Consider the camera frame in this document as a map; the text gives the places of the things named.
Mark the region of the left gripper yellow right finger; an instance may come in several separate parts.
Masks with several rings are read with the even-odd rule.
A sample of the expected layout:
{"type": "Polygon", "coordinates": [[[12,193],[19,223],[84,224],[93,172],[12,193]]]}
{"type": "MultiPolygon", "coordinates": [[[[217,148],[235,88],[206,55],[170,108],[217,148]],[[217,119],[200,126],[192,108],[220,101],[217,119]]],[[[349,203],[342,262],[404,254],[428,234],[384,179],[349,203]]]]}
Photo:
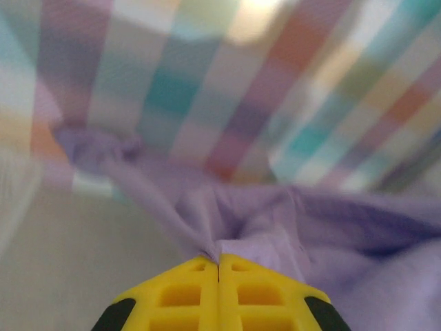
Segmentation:
{"type": "Polygon", "coordinates": [[[232,254],[218,264],[219,331],[351,331],[322,291],[232,254]]]}

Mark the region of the purple t-shirt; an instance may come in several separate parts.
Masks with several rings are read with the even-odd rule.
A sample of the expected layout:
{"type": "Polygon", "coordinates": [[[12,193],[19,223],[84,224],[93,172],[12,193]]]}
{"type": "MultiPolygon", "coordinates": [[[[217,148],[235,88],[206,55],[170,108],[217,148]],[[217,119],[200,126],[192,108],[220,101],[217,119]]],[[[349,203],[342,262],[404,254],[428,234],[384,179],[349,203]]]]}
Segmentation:
{"type": "Polygon", "coordinates": [[[222,253],[324,291],[352,331],[441,331],[441,199],[229,185],[136,139],[64,124],[77,169],[111,179],[186,257],[222,253]]]}

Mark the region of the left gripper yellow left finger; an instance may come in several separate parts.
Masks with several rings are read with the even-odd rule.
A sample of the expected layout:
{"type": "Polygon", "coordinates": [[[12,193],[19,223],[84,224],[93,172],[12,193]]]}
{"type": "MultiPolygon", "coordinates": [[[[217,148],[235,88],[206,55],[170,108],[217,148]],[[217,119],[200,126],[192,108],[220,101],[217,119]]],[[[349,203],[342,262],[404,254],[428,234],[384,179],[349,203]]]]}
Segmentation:
{"type": "Polygon", "coordinates": [[[91,331],[218,331],[217,314],[218,266],[196,257],[118,295],[91,331]]]}

